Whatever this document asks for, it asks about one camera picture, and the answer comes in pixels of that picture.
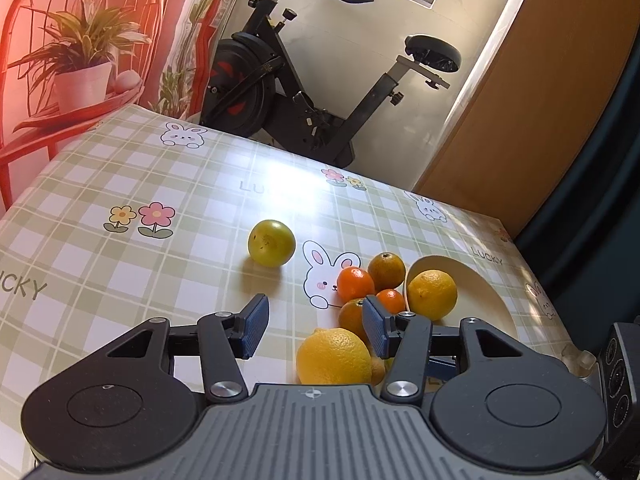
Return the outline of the cream round plate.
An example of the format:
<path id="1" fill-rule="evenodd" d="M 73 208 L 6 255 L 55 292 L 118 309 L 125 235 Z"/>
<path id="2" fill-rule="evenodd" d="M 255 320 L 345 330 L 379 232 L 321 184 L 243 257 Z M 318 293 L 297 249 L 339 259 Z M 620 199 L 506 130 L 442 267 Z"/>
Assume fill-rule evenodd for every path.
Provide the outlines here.
<path id="1" fill-rule="evenodd" d="M 408 300 L 408 286 L 421 272 L 437 270 L 450 275 L 457 285 L 458 299 L 454 308 L 435 321 L 440 326 L 458 326 L 462 318 L 480 318 L 512 338 L 518 338 L 509 309 L 484 278 L 464 263 L 445 256 L 429 255 L 409 266 L 402 291 Z"/>

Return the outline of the checkered green tablecloth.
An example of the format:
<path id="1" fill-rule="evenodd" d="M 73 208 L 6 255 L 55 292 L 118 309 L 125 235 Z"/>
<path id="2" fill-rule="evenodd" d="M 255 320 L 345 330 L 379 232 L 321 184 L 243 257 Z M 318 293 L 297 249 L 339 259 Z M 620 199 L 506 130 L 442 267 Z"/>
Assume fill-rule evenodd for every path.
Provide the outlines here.
<path id="1" fill-rule="evenodd" d="M 294 234 L 284 266 L 248 254 L 262 220 Z M 248 384 L 294 382 L 299 345 L 337 322 L 337 275 L 381 252 L 458 260 L 498 292 L 521 342 L 552 356 L 570 344 L 500 221 L 123 108 L 62 148 L 1 219 L 2 477 L 32 466 L 29 393 L 147 318 L 188 325 L 265 294 L 269 325 L 242 371 Z"/>

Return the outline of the printed room backdrop cloth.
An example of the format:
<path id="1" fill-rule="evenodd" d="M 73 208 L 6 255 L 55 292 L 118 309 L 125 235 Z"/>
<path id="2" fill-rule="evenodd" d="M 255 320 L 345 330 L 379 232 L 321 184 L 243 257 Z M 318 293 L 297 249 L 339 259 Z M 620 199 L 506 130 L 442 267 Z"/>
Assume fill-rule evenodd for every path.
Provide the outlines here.
<path id="1" fill-rule="evenodd" d="M 198 116 L 234 0 L 1 0 L 1 203 L 30 155 L 129 104 Z"/>

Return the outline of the dark orange tangerine front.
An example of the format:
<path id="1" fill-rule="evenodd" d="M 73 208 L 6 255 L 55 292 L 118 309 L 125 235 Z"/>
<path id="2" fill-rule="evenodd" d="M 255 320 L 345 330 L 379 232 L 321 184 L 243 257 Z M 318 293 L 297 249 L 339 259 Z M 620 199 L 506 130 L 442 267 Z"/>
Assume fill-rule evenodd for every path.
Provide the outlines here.
<path id="1" fill-rule="evenodd" d="M 344 330 L 357 335 L 364 344 L 369 344 L 369 338 L 362 324 L 362 302 L 362 298 L 347 301 L 338 312 L 337 323 Z"/>

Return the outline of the small green lime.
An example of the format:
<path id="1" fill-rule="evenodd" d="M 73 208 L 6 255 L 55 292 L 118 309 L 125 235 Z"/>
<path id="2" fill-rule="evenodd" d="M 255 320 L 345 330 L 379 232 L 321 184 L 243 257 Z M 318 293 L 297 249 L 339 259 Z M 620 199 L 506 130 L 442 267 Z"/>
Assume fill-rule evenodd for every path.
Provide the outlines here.
<path id="1" fill-rule="evenodd" d="M 247 249 L 250 258 L 261 266 L 284 266 L 295 252 L 293 232 L 277 220 L 262 220 L 250 231 Z"/>

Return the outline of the large yellow lemon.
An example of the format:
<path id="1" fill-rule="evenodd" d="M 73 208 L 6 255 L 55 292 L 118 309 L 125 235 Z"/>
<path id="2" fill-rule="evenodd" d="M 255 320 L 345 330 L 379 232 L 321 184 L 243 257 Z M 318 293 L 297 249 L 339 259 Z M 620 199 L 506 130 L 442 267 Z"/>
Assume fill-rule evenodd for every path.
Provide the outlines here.
<path id="1" fill-rule="evenodd" d="M 415 276 L 407 288 L 412 312 L 438 321 L 456 306 L 458 289 L 454 279 L 441 270 L 426 270 Z"/>

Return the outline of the bright orange tangerine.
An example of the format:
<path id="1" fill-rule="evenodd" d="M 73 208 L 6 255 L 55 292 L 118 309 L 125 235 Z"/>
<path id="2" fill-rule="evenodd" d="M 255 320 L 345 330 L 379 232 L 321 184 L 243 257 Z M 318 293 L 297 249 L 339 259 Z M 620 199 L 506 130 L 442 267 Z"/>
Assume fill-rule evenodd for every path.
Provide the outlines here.
<path id="1" fill-rule="evenodd" d="M 352 301 L 375 294 L 375 284 L 371 275 L 356 266 L 341 270 L 336 280 L 337 295 L 341 302 Z"/>

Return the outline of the greenish orange tangerine back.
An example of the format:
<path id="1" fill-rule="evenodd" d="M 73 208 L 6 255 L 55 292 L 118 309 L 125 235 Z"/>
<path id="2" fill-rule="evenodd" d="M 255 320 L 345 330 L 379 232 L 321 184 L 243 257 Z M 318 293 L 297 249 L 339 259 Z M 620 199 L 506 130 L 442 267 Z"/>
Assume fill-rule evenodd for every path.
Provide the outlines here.
<path id="1" fill-rule="evenodd" d="M 392 252 L 381 252 L 368 265 L 368 273 L 373 280 L 375 289 L 395 289 L 405 281 L 405 263 Z"/>

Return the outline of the small brown kiwi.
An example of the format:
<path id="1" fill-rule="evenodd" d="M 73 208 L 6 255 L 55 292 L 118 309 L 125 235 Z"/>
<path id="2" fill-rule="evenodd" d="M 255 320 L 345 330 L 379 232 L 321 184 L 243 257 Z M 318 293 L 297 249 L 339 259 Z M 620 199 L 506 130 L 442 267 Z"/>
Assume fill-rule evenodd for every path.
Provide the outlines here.
<path id="1" fill-rule="evenodd" d="M 386 374 L 385 362 L 377 356 L 371 356 L 371 385 L 377 386 Z"/>

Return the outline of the wooden board panel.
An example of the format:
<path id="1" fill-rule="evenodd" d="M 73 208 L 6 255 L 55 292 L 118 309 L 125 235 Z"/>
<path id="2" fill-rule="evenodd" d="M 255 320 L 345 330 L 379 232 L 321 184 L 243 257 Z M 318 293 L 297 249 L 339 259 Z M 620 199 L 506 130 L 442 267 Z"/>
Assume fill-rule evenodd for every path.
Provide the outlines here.
<path id="1" fill-rule="evenodd" d="M 639 0 L 524 0 L 416 192 L 518 234 L 592 133 L 638 25 Z"/>

